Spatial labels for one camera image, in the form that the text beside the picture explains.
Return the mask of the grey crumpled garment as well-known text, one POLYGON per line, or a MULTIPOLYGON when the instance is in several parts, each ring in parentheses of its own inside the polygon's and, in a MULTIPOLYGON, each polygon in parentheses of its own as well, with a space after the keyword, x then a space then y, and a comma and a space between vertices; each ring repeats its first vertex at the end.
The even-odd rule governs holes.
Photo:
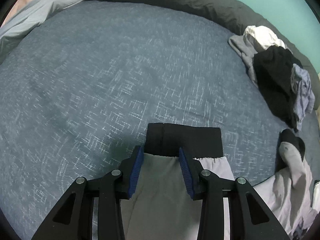
POLYGON ((247 74, 253 84, 257 87, 257 77, 253 67, 253 58, 257 54, 252 38, 247 35, 233 35, 228 39, 228 44, 241 57, 246 66, 247 74))

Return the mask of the light grey jacket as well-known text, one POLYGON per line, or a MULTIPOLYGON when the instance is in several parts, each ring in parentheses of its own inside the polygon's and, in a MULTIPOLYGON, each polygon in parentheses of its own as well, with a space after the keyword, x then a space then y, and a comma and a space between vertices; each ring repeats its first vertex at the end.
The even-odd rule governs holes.
MULTIPOLYGON (((149 124, 145 155, 132 198, 121 202, 126 239, 196 239, 201 202, 188 195, 178 161, 180 148, 204 169, 233 179, 223 155, 221 131, 212 127, 149 124)), ((307 230, 319 213, 311 204, 312 174, 304 158, 304 141, 285 129, 278 152, 284 167, 255 186, 291 239, 307 230)))

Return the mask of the dark blue patterned bedspread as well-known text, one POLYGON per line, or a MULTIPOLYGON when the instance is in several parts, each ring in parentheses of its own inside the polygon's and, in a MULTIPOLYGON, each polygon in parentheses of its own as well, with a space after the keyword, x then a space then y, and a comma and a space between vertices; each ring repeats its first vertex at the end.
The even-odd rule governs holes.
POLYGON ((1 64, 1 209, 31 239, 77 176, 98 178, 151 122, 219 127, 235 175, 274 169, 286 127, 205 18, 83 1, 31 31, 1 64))

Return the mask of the white crumpled garment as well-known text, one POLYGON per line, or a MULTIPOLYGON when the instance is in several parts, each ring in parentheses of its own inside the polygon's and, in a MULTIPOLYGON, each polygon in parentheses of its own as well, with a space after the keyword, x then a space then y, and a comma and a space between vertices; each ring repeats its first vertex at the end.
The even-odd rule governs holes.
POLYGON ((284 49, 288 48, 285 42, 279 39, 270 28, 263 25, 249 25, 244 30, 243 35, 257 52, 265 51, 271 46, 282 47, 284 49))

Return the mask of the black crumpled garment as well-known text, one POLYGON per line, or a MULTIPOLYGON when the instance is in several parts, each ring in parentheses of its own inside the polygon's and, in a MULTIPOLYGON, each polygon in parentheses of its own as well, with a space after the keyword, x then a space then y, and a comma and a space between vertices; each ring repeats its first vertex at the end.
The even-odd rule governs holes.
POLYGON ((293 64, 302 66, 291 51, 283 47, 270 46, 253 57, 257 85, 270 111, 289 128, 298 131, 293 110, 297 95, 291 87, 293 64))

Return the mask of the blue checked crumpled garment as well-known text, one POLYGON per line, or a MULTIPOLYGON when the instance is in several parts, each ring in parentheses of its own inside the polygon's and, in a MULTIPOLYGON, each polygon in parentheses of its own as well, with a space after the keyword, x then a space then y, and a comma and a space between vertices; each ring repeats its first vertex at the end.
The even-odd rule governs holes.
POLYGON ((302 130, 303 120, 310 114, 315 105, 315 95, 311 87, 311 79, 307 70, 294 63, 291 74, 291 88, 296 96, 293 112, 296 116, 296 129, 302 130))

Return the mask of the light grey bed sheet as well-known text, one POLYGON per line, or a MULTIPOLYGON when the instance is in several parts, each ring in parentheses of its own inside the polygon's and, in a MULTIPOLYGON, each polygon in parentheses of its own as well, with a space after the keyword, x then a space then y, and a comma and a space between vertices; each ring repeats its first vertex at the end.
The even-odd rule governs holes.
POLYGON ((1 27, 1 62, 36 27, 83 0, 32 0, 1 27))

